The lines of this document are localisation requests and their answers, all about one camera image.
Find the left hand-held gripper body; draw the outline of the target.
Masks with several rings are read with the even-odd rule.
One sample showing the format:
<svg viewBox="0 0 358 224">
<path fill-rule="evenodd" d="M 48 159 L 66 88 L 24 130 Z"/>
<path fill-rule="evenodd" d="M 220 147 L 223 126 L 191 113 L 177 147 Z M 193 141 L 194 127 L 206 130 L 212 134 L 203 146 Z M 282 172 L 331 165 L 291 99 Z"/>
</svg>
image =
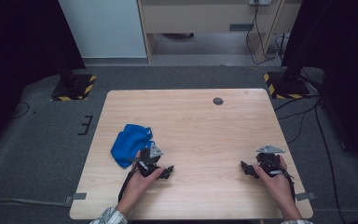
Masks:
<svg viewBox="0 0 358 224">
<path fill-rule="evenodd" d="M 158 169 L 157 162 L 164 152 L 154 143 L 150 147 L 143 149 L 140 155 L 135 159 L 138 170 L 143 177 L 148 177 Z"/>
</svg>

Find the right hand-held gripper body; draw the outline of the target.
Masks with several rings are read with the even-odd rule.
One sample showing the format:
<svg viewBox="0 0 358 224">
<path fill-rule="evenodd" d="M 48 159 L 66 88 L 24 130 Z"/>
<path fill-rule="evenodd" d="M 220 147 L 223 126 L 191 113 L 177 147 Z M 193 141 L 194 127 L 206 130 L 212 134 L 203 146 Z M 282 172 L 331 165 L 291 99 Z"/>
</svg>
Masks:
<svg viewBox="0 0 358 224">
<path fill-rule="evenodd" d="M 282 174 L 283 168 L 280 163 L 279 153 L 284 153 L 284 149 L 267 145 L 259 148 L 256 152 L 256 160 L 266 174 L 270 177 Z"/>
</svg>

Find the blue cloth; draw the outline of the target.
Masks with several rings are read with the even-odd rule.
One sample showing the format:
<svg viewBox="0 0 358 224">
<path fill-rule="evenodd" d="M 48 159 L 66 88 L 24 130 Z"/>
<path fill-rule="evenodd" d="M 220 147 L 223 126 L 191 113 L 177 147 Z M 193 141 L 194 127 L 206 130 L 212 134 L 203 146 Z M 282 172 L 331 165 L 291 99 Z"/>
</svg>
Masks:
<svg viewBox="0 0 358 224">
<path fill-rule="evenodd" d="M 126 124 L 117 135 L 110 153 L 119 167 L 126 169 L 132 165 L 139 150 L 151 147 L 152 130 L 136 124 Z"/>
</svg>

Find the person's right hand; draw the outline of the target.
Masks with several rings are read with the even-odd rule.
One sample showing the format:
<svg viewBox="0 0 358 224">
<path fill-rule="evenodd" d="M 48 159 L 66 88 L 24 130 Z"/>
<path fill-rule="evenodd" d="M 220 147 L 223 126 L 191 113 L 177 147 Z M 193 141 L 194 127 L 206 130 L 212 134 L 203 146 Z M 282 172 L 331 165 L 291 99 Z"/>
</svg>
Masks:
<svg viewBox="0 0 358 224">
<path fill-rule="evenodd" d="M 258 164 L 254 164 L 253 168 L 259 175 L 259 178 L 267 188 L 272 198 L 281 209 L 288 208 L 289 206 L 294 206 L 296 204 L 293 199 L 289 181 L 285 175 L 278 174 L 274 177 L 270 177 Z"/>
</svg>

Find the person's left hand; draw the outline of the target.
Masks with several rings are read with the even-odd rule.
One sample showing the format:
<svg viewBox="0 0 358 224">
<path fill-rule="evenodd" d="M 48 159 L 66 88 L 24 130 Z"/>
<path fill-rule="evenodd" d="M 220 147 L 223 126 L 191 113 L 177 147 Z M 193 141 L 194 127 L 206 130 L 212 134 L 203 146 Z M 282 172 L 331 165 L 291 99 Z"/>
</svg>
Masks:
<svg viewBox="0 0 358 224">
<path fill-rule="evenodd" d="M 163 168 L 158 168 L 147 177 L 142 176 L 139 171 L 134 171 L 116 209 L 127 217 L 146 190 L 159 178 L 163 171 Z"/>
</svg>

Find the grey tape piece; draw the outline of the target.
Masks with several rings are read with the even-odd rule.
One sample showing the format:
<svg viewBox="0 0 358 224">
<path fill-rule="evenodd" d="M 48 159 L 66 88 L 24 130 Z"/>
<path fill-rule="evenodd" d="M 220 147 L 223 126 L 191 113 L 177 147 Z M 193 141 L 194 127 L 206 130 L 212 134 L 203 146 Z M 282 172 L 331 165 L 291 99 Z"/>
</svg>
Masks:
<svg viewBox="0 0 358 224">
<path fill-rule="evenodd" d="M 87 197 L 86 192 L 74 193 L 72 196 L 66 196 L 64 202 L 66 204 L 68 204 L 68 205 L 71 205 L 73 203 L 73 201 L 75 201 L 75 200 L 85 200 L 86 197 Z"/>
<path fill-rule="evenodd" d="M 313 192 L 302 192 L 302 193 L 296 194 L 296 199 L 298 201 L 314 200 L 316 198 L 317 198 L 317 196 Z"/>
</svg>

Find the black tape floor mark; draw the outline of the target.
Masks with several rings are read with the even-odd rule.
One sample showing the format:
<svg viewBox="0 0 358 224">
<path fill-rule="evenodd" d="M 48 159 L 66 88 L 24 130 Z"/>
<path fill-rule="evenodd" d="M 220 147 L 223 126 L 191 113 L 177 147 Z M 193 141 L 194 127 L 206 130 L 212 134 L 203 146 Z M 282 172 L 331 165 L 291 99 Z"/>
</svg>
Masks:
<svg viewBox="0 0 358 224">
<path fill-rule="evenodd" d="M 92 115 L 87 115 L 85 117 L 85 121 L 81 123 L 81 127 L 83 128 L 83 130 L 78 133 L 78 135 L 87 135 L 90 129 L 90 125 L 92 123 L 93 120 L 93 116 Z"/>
</svg>

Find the black stand with striped base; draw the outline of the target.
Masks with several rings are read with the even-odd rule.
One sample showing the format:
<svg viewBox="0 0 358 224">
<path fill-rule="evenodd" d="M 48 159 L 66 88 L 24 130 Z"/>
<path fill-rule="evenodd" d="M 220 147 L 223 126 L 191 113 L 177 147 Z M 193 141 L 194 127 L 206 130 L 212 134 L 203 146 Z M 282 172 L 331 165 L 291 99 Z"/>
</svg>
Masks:
<svg viewBox="0 0 358 224">
<path fill-rule="evenodd" d="M 308 98 L 310 91 L 300 75 L 301 67 L 292 63 L 284 71 L 267 72 L 263 78 L 273 99 Z"/>
<path fill-rule="evenodd" d="M 52 101 L 85 100 L 95 82 L 96 76 L 91 74 L 76 75 L 66 63 L 54 63 L 60 80 L 51 94 Z"/>
</svg>

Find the black curtain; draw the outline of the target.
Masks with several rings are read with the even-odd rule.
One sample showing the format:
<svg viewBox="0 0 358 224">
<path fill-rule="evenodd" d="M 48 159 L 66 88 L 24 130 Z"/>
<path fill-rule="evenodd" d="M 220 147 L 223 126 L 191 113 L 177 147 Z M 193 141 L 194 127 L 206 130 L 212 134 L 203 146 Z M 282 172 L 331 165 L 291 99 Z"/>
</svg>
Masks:
<svg viewBox="0 0 358 224">
<path fill-rule="evenodd" d="M 85 66 L 59 0 L 0 0 L 0 133 L 23 89 L 60 64 Z"/>
<path fill-rule="evenodd" d="M 330 118 L 344 147 L 358 154 L 358 0 L 303 0 L 283 65 L 324 71 Z"/>
</svg>

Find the grey desk vent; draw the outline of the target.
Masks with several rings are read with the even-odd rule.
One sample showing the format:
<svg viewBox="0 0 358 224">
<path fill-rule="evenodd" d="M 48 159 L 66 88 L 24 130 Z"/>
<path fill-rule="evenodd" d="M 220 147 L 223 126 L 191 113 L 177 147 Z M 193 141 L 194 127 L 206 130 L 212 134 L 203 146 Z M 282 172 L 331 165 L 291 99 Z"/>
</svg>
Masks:
<svg viewBox="0 0 358 224">
<path fill-rule="evenodd" d="M 230 32 L 239 32 L 239 31 L 252 31 L 254 29 L 254 25 L 252 23 L 231 23 L 229 25 L 228 30 Z"/>
</svg>

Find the white panel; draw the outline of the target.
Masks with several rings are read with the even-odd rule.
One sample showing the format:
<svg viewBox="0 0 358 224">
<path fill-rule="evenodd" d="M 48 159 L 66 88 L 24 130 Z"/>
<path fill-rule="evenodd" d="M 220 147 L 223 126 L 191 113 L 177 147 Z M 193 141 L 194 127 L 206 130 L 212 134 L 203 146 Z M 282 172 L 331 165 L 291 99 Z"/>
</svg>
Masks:
<svg viewBox="0 0 358 224">
<path fill-rule="evenodd" d="M 59 0 L 83 58 L 145 58 L 137 0 Z"/>
</svg>

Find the light wooden desk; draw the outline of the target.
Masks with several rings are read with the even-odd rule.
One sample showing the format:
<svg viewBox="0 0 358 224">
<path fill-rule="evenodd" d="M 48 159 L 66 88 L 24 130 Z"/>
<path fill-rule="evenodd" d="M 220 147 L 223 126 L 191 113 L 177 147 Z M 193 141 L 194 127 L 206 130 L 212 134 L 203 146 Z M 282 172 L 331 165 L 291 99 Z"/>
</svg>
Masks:
<svg viewBox="0 0 358 224">
<path fill-rule="evenodd" d="M 252 23 L 247 43 L 255 59 L 267 59 L 277 34 L 292 31 L 303 0 L 272 0 L 270 6 L 249 6 L 249 0 L 137 0 L 147 58 L 156 34 L 228 33 L 231 23 Z"/>
</svg>

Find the white power strip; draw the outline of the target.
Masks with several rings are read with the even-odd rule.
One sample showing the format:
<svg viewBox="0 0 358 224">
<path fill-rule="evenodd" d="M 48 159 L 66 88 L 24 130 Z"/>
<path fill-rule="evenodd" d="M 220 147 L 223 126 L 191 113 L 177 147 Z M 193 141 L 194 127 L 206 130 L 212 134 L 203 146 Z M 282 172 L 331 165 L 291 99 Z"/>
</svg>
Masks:
<svg viewBox="0 0 358 224">
<path fill-rule="evenodd" d="M 272 0 L 249 0 L 249 6 L 270 6 Z"/>
</svg>

